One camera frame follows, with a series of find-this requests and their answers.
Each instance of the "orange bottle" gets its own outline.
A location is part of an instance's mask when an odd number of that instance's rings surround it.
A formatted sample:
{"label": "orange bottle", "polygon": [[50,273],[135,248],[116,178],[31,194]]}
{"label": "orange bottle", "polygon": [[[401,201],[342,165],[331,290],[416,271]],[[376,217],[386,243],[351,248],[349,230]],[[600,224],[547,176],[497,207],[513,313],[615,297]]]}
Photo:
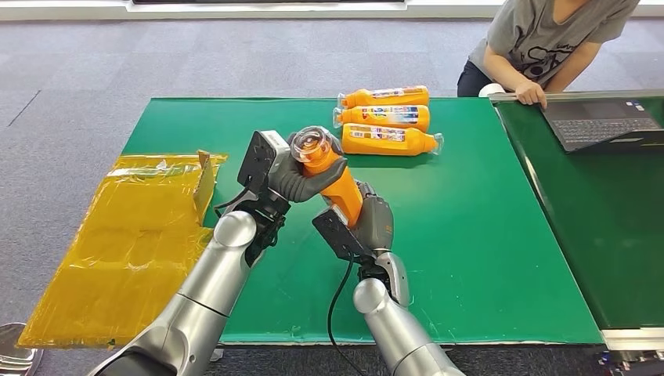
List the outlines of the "orange bottle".
{"label": "orange bottle", "polygon": [[442,133],[428,135],[415,128],[399,129],[353,123],[344,124],[341,136],[341,148],[348,154],[439,154],[442,143]]}
{"label": "orange bottle", "polygon": [[348,95],[339,94],[337,107],[388,106],[399,104],[429,104],[429,91],[426,86],[409,86],[397,89],[360,89]]}
{"label": "orange bottle", "polygon": [[428,107],[416,106],[358,106],[342,110],[334,109],[334,127],[346,123],[384,125],[393,128],[417,128],[426,132],[431,115]]}
{"label": "orange bottle", "polygon": [[[314,176],[326,171],[340,156],[332,150],[331,134],[322,127],[307,127],[293,138],[291,153],[305,166],[304,175]],[[336,204],[348,219],[348,227],[357,222],[362,209],[362,194],[348,167],[341,178],[320,192]]]}

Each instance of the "black pants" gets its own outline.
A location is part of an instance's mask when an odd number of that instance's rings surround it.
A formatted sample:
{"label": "black pants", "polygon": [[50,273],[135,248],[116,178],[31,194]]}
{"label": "black pants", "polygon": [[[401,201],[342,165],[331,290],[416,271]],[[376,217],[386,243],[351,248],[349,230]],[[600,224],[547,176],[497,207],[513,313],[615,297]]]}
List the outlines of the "black pants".
{"label": "black pants", "polygon": [[456,96],[479,96],[479,91],[491,82],[491,79],[469,60],[456,83]]}

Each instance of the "bottle label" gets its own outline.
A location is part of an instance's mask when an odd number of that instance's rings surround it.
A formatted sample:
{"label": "bottle label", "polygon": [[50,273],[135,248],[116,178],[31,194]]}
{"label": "bottle label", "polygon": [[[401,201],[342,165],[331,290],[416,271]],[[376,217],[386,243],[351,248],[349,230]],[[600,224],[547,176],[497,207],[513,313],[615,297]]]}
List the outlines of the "bottle label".
{"label": "bottle label", "polygon": [[397,89],[382,89],[382,90],[373,90],[371,96],[373,98],[387,98],[389,96],[406,96],[410,94],[419,94],[424,91],[424,88],[417,86],[407,86],[405,88]]}
{"label": "bottle label", "polygon": [[392,124],[417,124],[420,113],[415,106],[371,106],[362,109],[362,119]]}
{"label": "bottle label", "polygon": [[396,141],[399,143],[406,141],[406,130],[387,127],[371,127],[371,126],[350,126],[351,137],[358,139],[386,139],[389,141]]}

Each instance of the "laptop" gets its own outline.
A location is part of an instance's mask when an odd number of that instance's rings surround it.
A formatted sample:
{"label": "laptop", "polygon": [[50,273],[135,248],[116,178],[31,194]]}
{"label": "laptop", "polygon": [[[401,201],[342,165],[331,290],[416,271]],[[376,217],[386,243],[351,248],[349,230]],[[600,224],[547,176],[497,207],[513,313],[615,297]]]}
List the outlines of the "laptop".
{"label": "laptop", "polygon": [[543,115],[566,153],[664,152],[664,128],[635,99],[549,102]]}

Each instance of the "black cable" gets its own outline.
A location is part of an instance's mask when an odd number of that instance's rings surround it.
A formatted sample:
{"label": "black cable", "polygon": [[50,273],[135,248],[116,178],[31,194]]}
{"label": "black cable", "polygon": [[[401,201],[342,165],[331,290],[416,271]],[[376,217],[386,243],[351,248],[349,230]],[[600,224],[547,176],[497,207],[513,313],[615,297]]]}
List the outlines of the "black cable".
{"label": "black cable", "polygon": [[341,283],[339,284],[339,287],[337,287],[337,292],[334,293],[334,296],[332,297],[332,302],[330,302],[330,309],[327,311],[327,336],[330,337],[330,342],[332,342],[332,346],[339,352],[339,354],[341,354],[341,356],[343,356],[344,359],[346,359],[348,364],[350,364],[353,368],[355,368],[355,371],[357,371],[358,374],[360,374],[361,376],[366,376],[366,374],[359,369],[357,364],[353,363],[353,361],[350,360],[346,356],[346,354],[341,352],[339,345],[337,345],[337,342],[334,340],[334,336],[332,335],[332,312],[334,311],[334,306],[337,304],[337,299],[339,299],[341,290],[344,289],[346,281],[348,281],[348,277],[351,275],[353,255],[348,255],[348,256],[350,257],[350,260],[348,261],[348,268],[346,269],[346,274],[344,274],[344,277],[341,279]]}
{"label": "black cable", "polygon": [[251,175],[247,177],[247,183],[244,184],[244,189],[240,191],[240,193],[235,196],[231,201],[225,202],[223,204],[215,205],[212,208],[215,210],[215,214],[221,218],[222,213],[219,211],[219,209],[226,208],[227,206],[234,204],[236,201],[238,201],[242,196],[244,196],[247,191],[249,191],[249,183],[251,183]]}

